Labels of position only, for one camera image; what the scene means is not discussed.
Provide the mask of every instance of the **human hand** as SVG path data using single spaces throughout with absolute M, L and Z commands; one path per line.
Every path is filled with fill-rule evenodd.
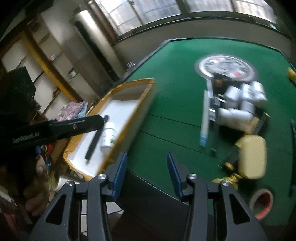
M 49 200 L 49 186 L 46 183 L 47 174 L 45 162 L 41 155 L 36 163 L 37 177 L 24 190 L 24 197 L 27 199 L 25 208 L 32 216 L 40 216 L 46 209 Z

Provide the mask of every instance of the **window frame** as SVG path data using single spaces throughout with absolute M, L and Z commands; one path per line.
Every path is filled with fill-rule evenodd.
M 116 43 L 123 40 L 123 39 L 129 38 L 133 35 L 141 33 L 143 31 L 149 30 L 151 28 L 156 28 L 159 26 L 172 24 L 172 23 L 176 23 L 176 22 L 198 20 L 198 19 L 225 19 L 225 20 L 243 21 L 243 22 L 267 27 L 273 31 L 276 31 L 276 32 L 284 35 L 285 37 L 290 38 L 289 36 L 287 36 L 285 33 L 281 32 L 278 29 L 277 23 L 273 23 L 273 22 L 270 22 L 266 19 L 259 18 L 259 17 L 253 16 L 253 15 L 248 15 L 248 14 L 236 12 L 235 4 L 233 2 L 234 0 L 230 0 L 231 6 L 233 8 L 233 12 L 228 12 L 228 11 L 189 12 L 187 10 L 187 9 L 189 9 L 189 6 L 186 1 L 183 1 L 183 0 L 175 0 L 175 1 L 179 7 L 181 14 L 158 19 L 156 21 L 146 23 L 146 24 L 144 23 L 142 26 L 134 28 L 122 35 L 118 35 L 117 39 L 116 39 Z

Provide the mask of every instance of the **green table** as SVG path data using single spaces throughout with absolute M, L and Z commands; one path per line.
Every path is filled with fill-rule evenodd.
M 296 89 L 288 81 L 289 61 L 278 50 L 250 42 L 199 38 L 168 41 L 127 78 L 154 78 L 158 91 L 151 109 L 128 154 L 128 169 L 163 192 L 175 196 L 167 170 L 166 156 L 173 151 L 189 170 L 211 181 L 229 176 L 222 160 L 241 137 L 239 132 L 221 128 L 217 154 L 211 155 L 213 132 L 208 145 L 199 145 L 206 81 L 194 70 L 194 63 L 206 55 L 238 56 L 258 71 L 264 85 L 271 116 L 263 133 L 267 143 L 267 171 L 259 180 L 242 180 L 239 193 L 248 202 L 260 188 L 274 193 L 274 206 L 262 221 L 265 225 L 286 225 L 296 201 L 288 196 L 292 172 L 290 120 L 296 120 Z

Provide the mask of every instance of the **metal screw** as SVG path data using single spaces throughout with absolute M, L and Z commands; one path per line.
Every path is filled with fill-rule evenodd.
M 72 187 L 72 186 L 73 186 L 73 182 L 71 182 L 71 181 L 67 181 L 67 182 L 66 182 L 66 185 L 67 185 L 67 187 Z
M 222 185 L 228 187 L 230 185 L 230 181 L 228 180 L 222 180 Z
M 191 179 L 191 180 L 195 180 L 195 179 L 197 179 L 197 175 L 194 174 L 194 173 L 189 174 L 188 177 L 189 177 L 189 179 Z
M 100 180 L 104 180 L 105 178 L 106 178 L 105 174 L 98 175 L 98 179 L 100 179 Z

